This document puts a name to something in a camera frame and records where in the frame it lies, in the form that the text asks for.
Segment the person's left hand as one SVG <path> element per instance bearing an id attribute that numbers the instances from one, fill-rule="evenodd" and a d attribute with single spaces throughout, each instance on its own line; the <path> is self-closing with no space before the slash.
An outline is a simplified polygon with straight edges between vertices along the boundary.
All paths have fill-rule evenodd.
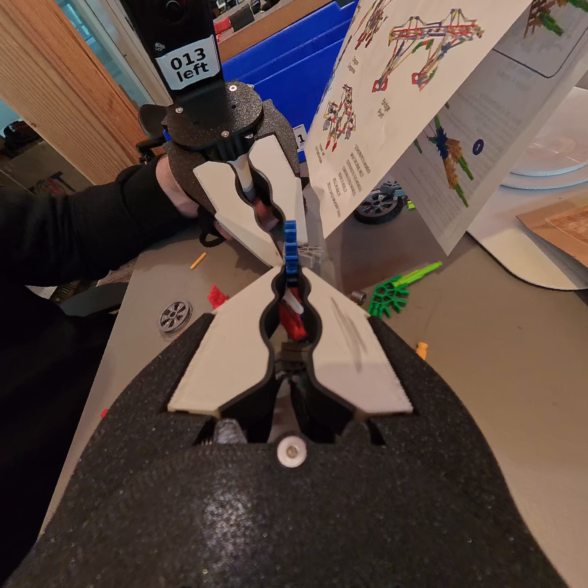
<path id="1" fill-rule="evenodd" d="M 192 201 L 182 190 L 171 171 L 169 158 L 163 155 L 156 165 L 156 177 L 159 186 L 166 196 L 173 203 L 177 211 L 186 218 L 195 219 L 198 216 L 199 206 Z M 259 198 L 254 199 L 254 209 L 258 220 L 267 232 L 271 231 L 277 224 L 278 218 L 273 214 L 273 209 L 266 206 Z"/>

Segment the person's left forearm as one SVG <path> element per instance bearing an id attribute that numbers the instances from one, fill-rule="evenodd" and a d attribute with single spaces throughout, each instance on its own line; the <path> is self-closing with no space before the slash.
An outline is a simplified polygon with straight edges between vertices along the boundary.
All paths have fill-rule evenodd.
<path id="1" fill-rule="evenodd" d="M 186 225 L 156 161 L 70 195 L 1 188 L 1 291 L 100 279 Z"/>

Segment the black toy wheel grey connector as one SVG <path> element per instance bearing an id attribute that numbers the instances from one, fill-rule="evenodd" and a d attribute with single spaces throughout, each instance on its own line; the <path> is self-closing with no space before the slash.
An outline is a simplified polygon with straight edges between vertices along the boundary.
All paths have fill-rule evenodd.
<path id="1" fill-rule="evenodd" d="M 399 184 L 386 181 L 370 191 L 353 216 L 363 224 L 384 224 L 397 218 L 407 202 L 408 197 Z"/>

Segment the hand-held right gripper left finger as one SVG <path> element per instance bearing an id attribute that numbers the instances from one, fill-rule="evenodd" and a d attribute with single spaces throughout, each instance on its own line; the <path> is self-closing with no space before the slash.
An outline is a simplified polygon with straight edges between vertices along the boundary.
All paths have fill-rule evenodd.
<path id="1" fill-rule="evenodd" d="M 231 401 L 260 384 L 269 368 L 263 311 L 275 301 L 274 267 L 216 308 L 208 330 L 168 402 L 169 412 L 221 417 Z"/>

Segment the person's black clothing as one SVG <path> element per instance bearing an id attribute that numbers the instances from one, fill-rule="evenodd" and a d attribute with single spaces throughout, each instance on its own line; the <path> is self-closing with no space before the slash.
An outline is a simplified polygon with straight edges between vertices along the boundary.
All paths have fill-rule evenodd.
<path id="1" fill-rule="evenodd" d="M 114 322 L 1 280 L 1 582 L 38 537 Z"/>

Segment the blue plastic bin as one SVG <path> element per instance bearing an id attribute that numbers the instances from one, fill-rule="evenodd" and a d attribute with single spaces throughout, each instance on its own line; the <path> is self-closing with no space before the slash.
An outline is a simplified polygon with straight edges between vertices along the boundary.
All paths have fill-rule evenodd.
<path id="1" fill-rule="evenodd" d="M 254 85 L 295 131 L 298 158 L 342 48 L 357 1 L 331 1 L 223 63 L 224 78 Z"/>

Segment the brown wooden board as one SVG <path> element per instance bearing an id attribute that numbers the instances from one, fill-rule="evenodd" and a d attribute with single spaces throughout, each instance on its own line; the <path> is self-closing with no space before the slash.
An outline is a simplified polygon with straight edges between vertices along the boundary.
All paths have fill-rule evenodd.
<path id="1" fill-rule="evenodd" d="M 280 1 L 239 31 L 221 33 L 218 43 L 221 63 L 329 4 L 330 1 Z"/>

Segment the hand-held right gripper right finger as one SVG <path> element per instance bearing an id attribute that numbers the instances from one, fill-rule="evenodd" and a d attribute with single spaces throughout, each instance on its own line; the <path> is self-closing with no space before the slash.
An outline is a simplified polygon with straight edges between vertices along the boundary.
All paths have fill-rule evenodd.
<path id="1" fill-rule="evenodd" d="M 318 422 L 366 421 L 413 407 L 371 316 L 308 268 L 301 270 L 305 325 L 313 336 L 306 404 Z"/>

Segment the white metal stand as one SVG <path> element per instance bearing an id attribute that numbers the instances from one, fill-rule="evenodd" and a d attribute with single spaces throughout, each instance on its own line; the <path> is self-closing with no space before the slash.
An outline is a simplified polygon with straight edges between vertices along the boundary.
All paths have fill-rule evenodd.
<path id="1" fill-rule="evenodd" d="M 574 87 L 472 222 L 469 234 L 525 282 L 586 290 L 587 268 L 518 218 L 586 192 L 587 90 Z"/>

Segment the wooden cabinet panel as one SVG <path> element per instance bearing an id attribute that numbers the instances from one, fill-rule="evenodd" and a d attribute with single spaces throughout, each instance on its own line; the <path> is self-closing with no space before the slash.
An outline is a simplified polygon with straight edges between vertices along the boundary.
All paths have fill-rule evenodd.
<path id="1" fill-rule="evenodd" d="M 55 1 L 1 1 L 1 99 L 95 185 L 138 163 L 137 107 Z"/>

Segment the white printed instruction sheet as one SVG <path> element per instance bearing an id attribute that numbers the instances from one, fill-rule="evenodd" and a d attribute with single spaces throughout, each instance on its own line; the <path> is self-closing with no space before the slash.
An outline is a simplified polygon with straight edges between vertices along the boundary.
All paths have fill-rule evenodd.
<path id="1" fill-rule="evenodd" d="M 325 238 L 529 3 L 359 1 L 305 143 Z"/>

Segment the tan translucent plastic bag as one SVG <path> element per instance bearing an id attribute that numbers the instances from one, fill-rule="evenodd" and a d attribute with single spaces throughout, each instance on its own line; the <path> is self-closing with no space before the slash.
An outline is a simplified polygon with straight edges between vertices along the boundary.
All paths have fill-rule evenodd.
<path id="1" fill-rule="evenodd" d="M 587 195 L 517 215 L 535 235 L 587 267 Z"/>

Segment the green connector with lime rod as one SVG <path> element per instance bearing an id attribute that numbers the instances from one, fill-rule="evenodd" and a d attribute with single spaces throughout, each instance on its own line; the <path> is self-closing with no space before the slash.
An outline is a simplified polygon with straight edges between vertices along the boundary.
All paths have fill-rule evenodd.
<path id="1" fill-rule="evenodd" d="M 377 318 L 381 318 L 383 314 L 390 317 L 392 311 L 400 313 L 408 303 L 410 295 L 408 286 L 434 272 L 442 265 L 442 262 L 435 262 L 407 274 L 394 276 L 378 284 L 371 296 L 368 313 Z"/>

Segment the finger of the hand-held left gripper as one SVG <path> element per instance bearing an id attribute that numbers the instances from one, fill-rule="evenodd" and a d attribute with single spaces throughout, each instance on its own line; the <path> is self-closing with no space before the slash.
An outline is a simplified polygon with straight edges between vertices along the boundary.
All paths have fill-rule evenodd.
<path id="1" fill-rule="evenodd" d="M 266 265 L 282 266 L 283 259 L 273 238 L 258 222 L 253 205 L 241 194 L 234 168 L 226 163 L 207 161 L 196 166 L 194 174 L 223 229 Z"/>
<path id="2" fill-rule="evenodd" d="M 254 142 L 248 153 L 249 168 L 260 198 L 272 205 L 283 221 L 296 222 L 296 241 L 307 245 L 302 182 L 297 177 L 275 135 Z"/>

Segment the colourful toy construction model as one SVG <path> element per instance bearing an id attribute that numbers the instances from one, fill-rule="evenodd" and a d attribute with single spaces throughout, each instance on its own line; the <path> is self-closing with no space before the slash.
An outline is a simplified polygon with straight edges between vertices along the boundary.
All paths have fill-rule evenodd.
<path id="1" fill-rule="evenodd" d="M 321 338 L 322 321 L 318 309 L 308 301 L 311 292 L 311 282 L 308 274 L 304 274 L 299 263 L 300 245 L 296 242 L 296 222 L 287 221 L 285 228 L 285 243 L 283 248 L 283 265 L 281 272 L 272 282 L 272 289 L 276 293 L 275 301 L 262 313 L 262 338 L 269 347 L 269 368 L 260 384 L 250 388 L 265 385 L 271 380 L 270 373 L 274 370 L 274 352 L 270 346 L 270 337 L 278 325 L 282 325 L 288 334 L 297 334 L 299 340 L 309 341 L 316 345 Z"/>

